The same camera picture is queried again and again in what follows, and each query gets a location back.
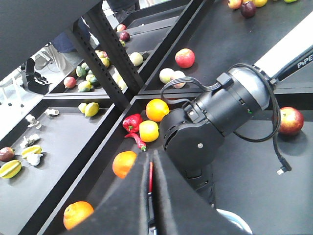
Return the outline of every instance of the person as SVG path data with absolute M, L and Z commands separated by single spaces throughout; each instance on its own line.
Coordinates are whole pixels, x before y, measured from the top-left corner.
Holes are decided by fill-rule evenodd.
M 140 10 L 139 0 L 107 0 L 107 3 L 119 23 L 129 14 Z

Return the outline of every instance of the white arm segment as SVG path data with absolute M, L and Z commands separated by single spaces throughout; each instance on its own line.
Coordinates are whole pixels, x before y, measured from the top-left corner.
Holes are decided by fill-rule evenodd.
M 255 65 L 266 72 L 269 77 L 273 77 L 282 67 L 313 45 L 312 28 L 313 12 L 273 46 Z M 312 60 L 313 56 L 309 56 L 299 62 L 298 67 Z

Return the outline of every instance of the red chili pepper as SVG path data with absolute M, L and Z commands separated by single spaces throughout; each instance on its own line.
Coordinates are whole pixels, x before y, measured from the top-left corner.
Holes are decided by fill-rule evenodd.
M 142 151 L 146 151 L 146 143 L 141 140 L 138 134 L 136 133 L 129 133 L 125 136 L 125 138 L 134 138 L 138 148 L 140 148 Z

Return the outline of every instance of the orange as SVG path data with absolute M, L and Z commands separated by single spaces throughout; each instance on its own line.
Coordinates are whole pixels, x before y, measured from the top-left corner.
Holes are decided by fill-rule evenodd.
M 146 106 L 146 115 L 152 121 L 162 121 L 165 115 L 168 115 L 170 109 L 167 103 L 161 99 L 152 99 Z
M 137 154 L 133 151 L 125 151 L 117 154 L 112 164 L 114 174 L 124 179 L 133 167 L 136 157 Z
M 67 230 L 74 228 L 93 213 L 92 205 L 85 201 L 70 204 L 64 211 L 63 224 Z

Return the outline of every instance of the black cable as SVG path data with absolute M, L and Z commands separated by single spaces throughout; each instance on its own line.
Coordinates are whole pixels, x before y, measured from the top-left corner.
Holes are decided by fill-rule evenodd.
M 181 99 L 177 99 L 177 100 L 169 100 L 167 98 L 164 97 L 164 91 L 169 88 L 170 86 L 173 86 L 175 84 L 179 84 L 179 83 L 194 83 L 196 84 L 200 89 L 202 89 L 205 92 L 210 92 L 210 91 L 214 91 L 216 89 L 218 89 L 219 87 L 221 87 L 220 83 L 215 83 L 212 86 L 204 86 L 200 81 L 198 81 L 197 79 L 193 78 L 193 77 L 182 77 L 182 78 L 177 78 L 175 80 L 172 80 L 168 83 L 166 83 L 164 85 L 164 87 L 161 89 L 160 94 L 161 94 L 161 99 L 163 99 L 166 103 L 168 104 L 177 104 L 177 103 L 181 103 L 181 102 L 188 102 L 190 103 L 189 99 L 186 98 L 181 98 Z
M 242 136 L 241 134 L 239 134 L 238 132 L 234 132 L 234 134 L 240 138 L 242 138 L 245 141 L 249 141 L 249 142 L 264 142 L 269 140 L 270 138 L 272 138 L 273 136 L 275 136 L 280 128 L 280 124 L 281 124 L 281 116 L 280 116 L 280 108 L 277 102 L 277 99 L 275 97 L 274 91 L 272 89 L 272 87 L 270 86 L 270 84 L 268 83 L 268 80 L 265 78 L 265 76 L 263 74 L 261 74 L 255 67 L 248 65 L 248 64 L 244 64 L 244 63 L 239 63 L 239 64 L 235 64 L 233 65 L 230 69 L 232 68 L 237 68 L 237 67 L 244 67 L 244 68 L 248 68 L 250 70 L 252 70 L 253 72 L 255 72 L 255 74 L 261 79 L 261 81 L 263 82 L 263 84 L 265 85 L 265 87 L 267 88 L 270 98 L 272 100 L 272 105 L 273 105 L 273 121 L 272 121 L 272 125 L 273 125 L 273 130 L 272 132 L 267 135 L 264 138 L 260 138 L 260 139 L 251 139 L 245 136 Z

